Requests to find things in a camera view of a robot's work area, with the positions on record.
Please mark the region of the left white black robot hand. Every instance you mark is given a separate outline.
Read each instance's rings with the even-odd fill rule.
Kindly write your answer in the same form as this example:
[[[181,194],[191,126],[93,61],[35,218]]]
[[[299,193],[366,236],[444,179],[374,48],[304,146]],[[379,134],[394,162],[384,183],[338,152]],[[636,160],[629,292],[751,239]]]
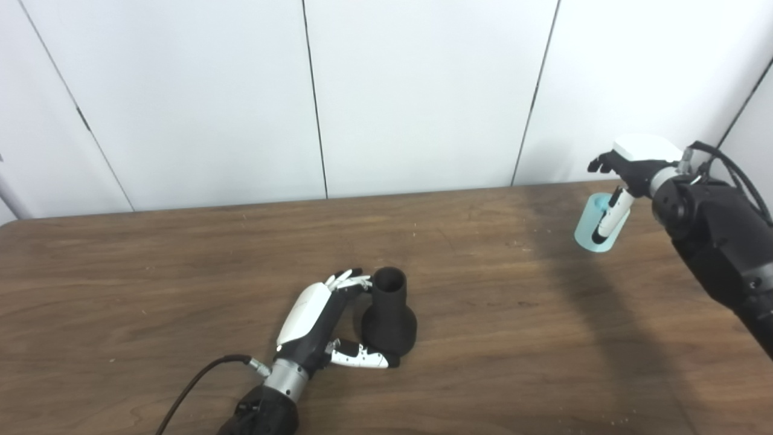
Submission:
[[[297,364],[309,376],[329,364],[368,369],[400,366],[400,357],[333,336],[346,306],[372,288],[370,276],[362,269],[340,271],[308,286],[282,325],[275,357]]]

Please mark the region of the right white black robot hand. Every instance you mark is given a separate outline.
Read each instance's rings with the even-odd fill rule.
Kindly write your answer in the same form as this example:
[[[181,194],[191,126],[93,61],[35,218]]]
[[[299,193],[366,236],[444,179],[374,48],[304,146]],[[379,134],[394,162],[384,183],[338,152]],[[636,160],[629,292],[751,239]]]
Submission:
[[[596,228],[591,234],[595,244],[610,238],[622,223],[634,201],[655,193],[669,179],[679,176],[682,152],[669,140],[657,135],[626,134],[618,136],[612,151],[599,154],[588,164],[589,173],[619,176],[624,185],[616,187]]]

